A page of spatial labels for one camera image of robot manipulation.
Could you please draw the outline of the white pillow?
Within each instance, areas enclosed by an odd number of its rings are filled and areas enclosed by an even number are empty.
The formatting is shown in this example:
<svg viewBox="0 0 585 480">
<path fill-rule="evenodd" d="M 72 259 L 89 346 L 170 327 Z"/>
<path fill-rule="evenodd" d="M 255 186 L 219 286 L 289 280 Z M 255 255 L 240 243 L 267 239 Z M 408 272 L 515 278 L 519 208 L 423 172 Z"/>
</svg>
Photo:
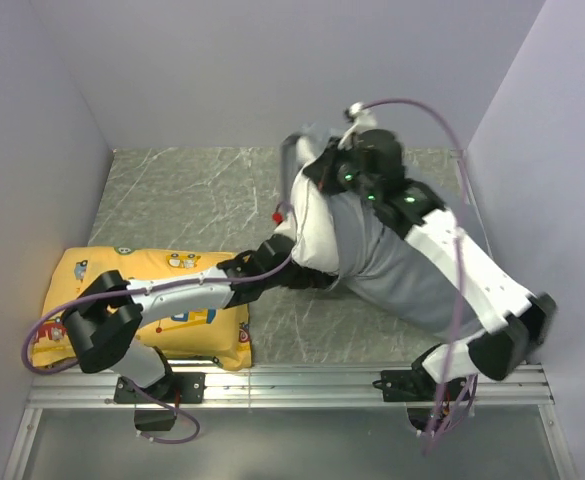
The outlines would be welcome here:
<svg viewBox="0 0 585 480">
<path fill-rule="evenodd" d="M 365 239 L 361 202 L 352 195 L 319 191 L 304 169 L 315 166 L 328 139 L 288 136 L 280 147 L 280 198 L 290 211 L 276 228 L 293 240 L 292 260 L 301 267 L 337 277 L 348 276 L 360 262 Z"/>
</svg>

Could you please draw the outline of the grey pillowcase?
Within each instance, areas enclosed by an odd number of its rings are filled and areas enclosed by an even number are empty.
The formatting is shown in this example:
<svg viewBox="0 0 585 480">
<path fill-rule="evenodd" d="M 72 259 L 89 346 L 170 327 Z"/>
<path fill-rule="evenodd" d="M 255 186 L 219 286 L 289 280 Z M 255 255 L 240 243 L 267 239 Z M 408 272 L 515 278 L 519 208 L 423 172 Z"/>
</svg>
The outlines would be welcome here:
<svg viewBox="0 0 585 480">
<path fill-rule="evenodd" d="M 334 132 L 311 125 L 295 133 L 329 140 Z M 337 277 L 333 286 L 346 287 L 401 320 L 446 338 L 456 288 L 425 256 L 385 227 L 370 206 L 357 195 L 347 194 L 361 202 L 365 239 L 361 242 L 356 270 Z"/>
</svg>

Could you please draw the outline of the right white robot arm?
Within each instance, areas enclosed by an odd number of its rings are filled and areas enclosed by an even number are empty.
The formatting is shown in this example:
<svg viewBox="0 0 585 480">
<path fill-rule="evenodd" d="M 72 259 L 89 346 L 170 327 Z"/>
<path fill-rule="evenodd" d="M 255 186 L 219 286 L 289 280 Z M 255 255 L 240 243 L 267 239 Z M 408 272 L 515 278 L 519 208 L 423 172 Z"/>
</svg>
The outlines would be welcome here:
<svg viewBox="0 0 585 480">
<path fill-rule="evenodd" d="M 477 215 L 459 196 L 405 165 L 385 130 L 351 148 L 303 135 L 290 188 L 294 262 L 316 288 L 341 286 L 429 333 L 401 386 L 437 398 L 448 381 L 507 378 L 544 340 L 556 310 L 487 254 Z"/>
</svg>

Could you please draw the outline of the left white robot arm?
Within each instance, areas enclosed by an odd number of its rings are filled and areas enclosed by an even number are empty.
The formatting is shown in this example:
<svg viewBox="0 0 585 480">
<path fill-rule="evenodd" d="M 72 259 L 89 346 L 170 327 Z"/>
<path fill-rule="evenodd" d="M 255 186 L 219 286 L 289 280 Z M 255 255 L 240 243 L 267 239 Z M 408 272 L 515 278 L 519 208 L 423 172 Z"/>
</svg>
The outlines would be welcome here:
<svg viewBox="0 0 585 480">
<path fill-rule="evenodd" d="M 99 275 L 61 320 L 85 374 L 112 370 L 151 402 L 167 399 L 175 383 L 165 355 L 143 345 L 140 328 L 194 310 L 246 305 L 275 287 L 323 288 L 339 268 L 333 235 L 273 234 L 199 273 L 158 280 L 131 280 L 119 271 Z"/>
</svg>

